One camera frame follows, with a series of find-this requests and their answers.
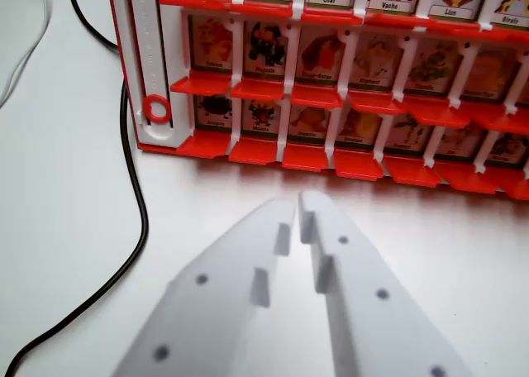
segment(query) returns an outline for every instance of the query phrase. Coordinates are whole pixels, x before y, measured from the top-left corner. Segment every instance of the screw hole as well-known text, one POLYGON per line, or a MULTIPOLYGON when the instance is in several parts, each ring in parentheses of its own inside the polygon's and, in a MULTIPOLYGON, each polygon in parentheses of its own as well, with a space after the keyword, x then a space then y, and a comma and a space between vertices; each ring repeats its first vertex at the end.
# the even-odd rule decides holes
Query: screw hole
POLYGON ((195 280, 197 281, 197 284, 205 284, 208 280, 208 277, 206 274, 200 274, 195 280))
POLYGON ((377 290, 377 297, 381 300, 387 300, 389 298, 389 291, 386 289, 377 290))
POLYGON ((434 366, 431 368, 431 375, 433 377, 446 377, 445 370, 440 366, 434 366))
POLYGON ((153 357, 157 362, 162 362, 167 359, 169 356, 169 347, 165 344, 162 344, 161 346, 157 346, 155 349, 155 353, 153 354, 153 357))

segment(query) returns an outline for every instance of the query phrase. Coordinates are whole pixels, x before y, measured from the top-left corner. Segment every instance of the white table surface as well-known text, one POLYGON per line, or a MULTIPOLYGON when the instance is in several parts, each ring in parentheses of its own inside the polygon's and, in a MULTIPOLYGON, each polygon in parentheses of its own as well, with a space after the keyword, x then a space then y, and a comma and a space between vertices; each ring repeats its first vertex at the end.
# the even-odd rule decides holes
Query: white table surface
MULTIPOLYGON (((118 58, 53 0, 50 27, 0 110, 0 370, 96 290, 140 232, 118 126, 118 58)), ((79 0, 115 39, 108 0, 79 0)), ((0 84, 41 25, 41 0, 0 0, 0 84)), ((145 253, 104 299, 31 354, 20 376, 110 375, 172 279, 263 201, 329 193, 478 376, 528 376, 529 203, 134 149, 145 253)), ((249 375, 333 376, 323 297, 293 236, 249 375)))

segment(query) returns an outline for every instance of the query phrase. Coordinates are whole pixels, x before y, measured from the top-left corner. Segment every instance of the red plastic flap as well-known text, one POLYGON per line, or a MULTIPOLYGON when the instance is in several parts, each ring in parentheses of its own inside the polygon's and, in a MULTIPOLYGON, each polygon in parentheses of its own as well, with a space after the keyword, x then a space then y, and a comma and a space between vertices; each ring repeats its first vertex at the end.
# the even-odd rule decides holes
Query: red plastic flap
POLYGON ((281 100, 284 97, 284 85, 282 81, 243 76, 241 81, 232 89, 231 96, 262 102, 281 100))
POLYGON ((227 11, 231 0, 159 0, 162 5, 178 5, 179 7, 193 7, 213 11, 227 11))
POLYGON ((393 99, 391 93, 365 92, 351 89, 348 96, 350 105, 356 111, 388 115, 398 115, 406 112, 403 105, 398 100, 393 99))
POLYGON ((267 165, 275 161, 277 153, 276 140, 242 136, 231 150, 229 160, 243 164, 267 165))
POLYGON ((489 131, 506 131, 520 135, 529 133, 527 114, 524 111, 506 114, 502 104, 462 102, 458 111, 489 131))
POLYGON ((523 170, 493 168, 489 166, 485 170, 484 178, 503 189, 511 198, 521 201, 529 200, 529 181, 526 180, 523 170))
POLYGON ((225 155, 230 145, 231 133, 219 131, 196 130, 192 136, 176 150, 178 155, 197 156, 199 158, 215 158, 225 155))
POLYGON ((468 117, 458 113, 455 108, 448 107, 449 101, 446 98, 406 96, 403 105, 415 119, 425 125, 455 127, 459 129, 470 123, 468 117))
POLYGON ((350 179, 375 181, 384 176, 373 152, 335 149, 334 165, 336 175, 350 179))
POLYGON ((391 13, 368 12, 365 24, 372 26, 393 26, 401 28, 426 27, 431 19, 417 16, 393 15, 391 13))
POLYGON ((498 186, 491 184, 481 173, 475 172, 474 164, 437 161, 433 169, 453 189, 470 193, 496 193, 498 186))
POLYGON ((384 165, 397 183, 433 188, 441 182, 441 177, 432 168, 424 165, 423 158, 386 155, 384 165))
POLYGON ((529 33, 527 31, 493 26, 493 29, 490 32, 498 37, 502 37, 502 39, 506 41, 529 44, 529 33))
POLYGON ((288 169, 319 172, 329 167, 329 160, 322 146, 287 142, 281 165, 288 169))
POLYGON ((262 15, 275 17, 292 17, 292 3, 266 3, 255 1, 244 1, 244 3, 234 3, 231 5, 231 11, 244 13, 246 15, 262 15))
POLYGON ((231 84, 231 75, 210 73, 208 71, 191 70, 188 77, 183 77, 172 84, 171 92, 201 94, 203 96, 213 96, 214 94, 224 94, 231 84))
POLYGON ((343 99, 336 91, 336 86, 321 86, 294 83, 292 104, 320 108, 335 108, 344 105, 343 99))
POLYGON ((301 20, 313 23, 342 24, 348 26, 362 24, 362 19, 354 16, 352 9, 341 11, 337 9, 305 7, 301 15, 301 20))

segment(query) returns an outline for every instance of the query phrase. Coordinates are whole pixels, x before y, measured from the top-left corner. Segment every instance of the gripper jaw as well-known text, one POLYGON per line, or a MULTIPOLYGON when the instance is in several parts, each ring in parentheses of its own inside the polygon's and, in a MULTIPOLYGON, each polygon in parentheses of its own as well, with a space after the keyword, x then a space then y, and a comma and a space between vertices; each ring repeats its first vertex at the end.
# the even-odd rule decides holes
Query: gripper jaw
POLYGON ((316 191, 299 197, 301 240, 326 296, 336 377, 470 377, 359 228, 316 191))

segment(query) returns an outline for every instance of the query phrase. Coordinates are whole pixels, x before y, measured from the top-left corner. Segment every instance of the white plastic part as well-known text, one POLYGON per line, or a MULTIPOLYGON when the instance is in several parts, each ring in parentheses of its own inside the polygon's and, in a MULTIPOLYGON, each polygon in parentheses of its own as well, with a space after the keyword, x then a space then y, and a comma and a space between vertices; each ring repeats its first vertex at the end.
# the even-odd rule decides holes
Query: white plastic part
POLYGON ((457 353, 330 198, 299 198, 301 241, 312 246, 326 296, 336 377, 469 377, 457 353))
POLYGON ((255 306, 269 307, 277 255, 288 255, 295 205, 272 200, 168 285, 115 377, 228 377, 255 306))

